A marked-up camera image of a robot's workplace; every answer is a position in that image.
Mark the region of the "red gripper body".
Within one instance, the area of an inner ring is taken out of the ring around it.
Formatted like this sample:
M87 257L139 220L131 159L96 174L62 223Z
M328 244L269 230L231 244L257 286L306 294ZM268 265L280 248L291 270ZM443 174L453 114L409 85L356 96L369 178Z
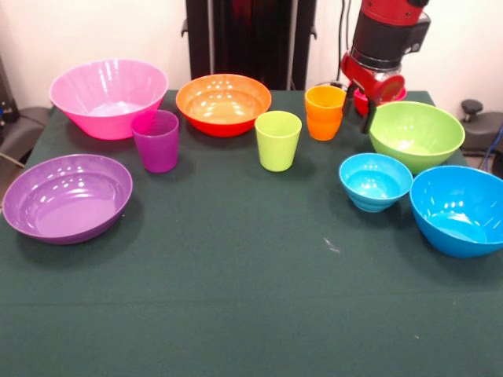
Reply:
M376 71L360 65L349 53L343 55L341 69L356 88L376 104L393 101L405 86L405 79L400 74L385 74L383 78L377 78Z

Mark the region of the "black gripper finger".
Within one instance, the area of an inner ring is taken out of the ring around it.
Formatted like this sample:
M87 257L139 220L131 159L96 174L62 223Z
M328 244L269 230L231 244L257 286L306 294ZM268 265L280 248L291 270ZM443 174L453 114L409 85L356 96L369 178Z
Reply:
M368 112L366 114L366 117L362 119L362 126L361 126L362 134L369 133L375 114L376 114L376 103L368 99Z
M352 109L353 103L354 103L355 90L356 90L356 85L352 81L350 81L347 85L346 97L345 97L344 103L343 103L343 108L342 108L343 116L347 116L351 112L351 109Z

